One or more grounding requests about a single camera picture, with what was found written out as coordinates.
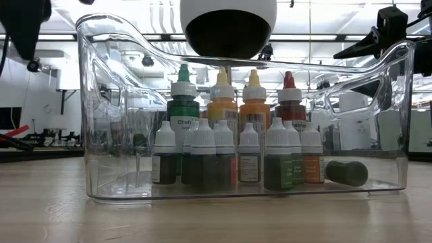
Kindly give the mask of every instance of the cable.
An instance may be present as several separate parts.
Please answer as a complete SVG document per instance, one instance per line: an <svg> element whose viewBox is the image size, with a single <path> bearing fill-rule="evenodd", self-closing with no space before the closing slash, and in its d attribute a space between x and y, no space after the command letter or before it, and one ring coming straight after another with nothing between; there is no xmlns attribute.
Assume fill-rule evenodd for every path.
<svg viewBox="0 0 432 243"><path fill-rule="evenodd" d="M413 22L409 23L406 25L406 28L409 28L411 26L414 26L415 24L418 24L420 21L424 20L425 18L428 18L430 16L432 16L432 12L430 13L426 13L426 14L418 14L420 17L418 17L418 19L414 20Z"/></svg>
<svg viewBox="0 0 432 243"><path fill-rule="evenodd" d="M8 46L9 46L9 35L8 33L6 33L5 42L3 43L3 53L1 54L1 61L0 61L0 77L1 77L1 73L3 73L3 68L5 66Z"/></svg>
<svg viewBox="0 0 432 243"><path fill-rule="evenodd" d="M7 62L7 67L9 68L9 76L10 76L11 84L13 84L14 79L12 78L12 69L11 69L11 61L10 60ZM13 112L14 112L14 108L11 107L11 123L12 123L13 128L16 129L15 122L13 119L13 114L12 114Z"/></svg>

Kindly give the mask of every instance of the green bottle cap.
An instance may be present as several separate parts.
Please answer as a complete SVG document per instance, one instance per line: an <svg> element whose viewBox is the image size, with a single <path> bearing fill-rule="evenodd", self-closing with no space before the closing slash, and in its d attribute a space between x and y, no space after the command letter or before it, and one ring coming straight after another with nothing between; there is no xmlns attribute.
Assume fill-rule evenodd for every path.
<svg viewBox="0 0 432 243"><path fill-rule="evenodd" d="M182 64L180 66L180 71L178 72L178 82L189 82L189 70L187 64Z"/></svg>

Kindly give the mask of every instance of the camera dome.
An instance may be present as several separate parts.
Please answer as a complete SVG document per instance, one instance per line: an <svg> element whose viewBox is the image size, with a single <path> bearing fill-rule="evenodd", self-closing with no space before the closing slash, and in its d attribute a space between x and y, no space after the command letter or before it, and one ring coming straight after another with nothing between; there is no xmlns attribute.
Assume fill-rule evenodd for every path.
<svg viewBox="0 0 432 243"><path fill-rule="evenodd" d="M267 44L277 0L181 0L183 32L202 56L251 58Z"/></svg>

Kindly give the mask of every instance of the red bottle cap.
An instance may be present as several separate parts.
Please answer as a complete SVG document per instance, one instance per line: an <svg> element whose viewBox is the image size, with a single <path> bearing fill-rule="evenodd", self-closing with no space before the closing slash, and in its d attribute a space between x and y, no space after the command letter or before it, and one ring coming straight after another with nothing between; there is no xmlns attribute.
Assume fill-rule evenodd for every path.
<svg viewBox="0 0 432 243"><path fill-rule="evenodd" d="M296 88L296 82L292 76L291 71L285 73L285 78L283 79L283 88Z"/></svg>

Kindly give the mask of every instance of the white wall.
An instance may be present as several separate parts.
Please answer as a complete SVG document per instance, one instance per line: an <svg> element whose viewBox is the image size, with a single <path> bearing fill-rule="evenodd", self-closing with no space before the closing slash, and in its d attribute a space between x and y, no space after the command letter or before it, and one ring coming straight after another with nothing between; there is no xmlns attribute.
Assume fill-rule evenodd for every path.
<svg viewBox="0 0 432 243"><path fill-rule="evenodd" d="M21 121L20 124L16 124L16 127L27 124L30 129L17 136L18 138L33 133L32 119L35 119L36 132L41 133L47 124L48 117L60 114L61 92L55 91L56 83L56 78L50 80L47 74L32 74L27 71L25 65L7 59L0 77L0 107L22 107ZM63 134L68 134L69 130L80 134L79 96L77 92L65 103L68 130Z"/></svg>

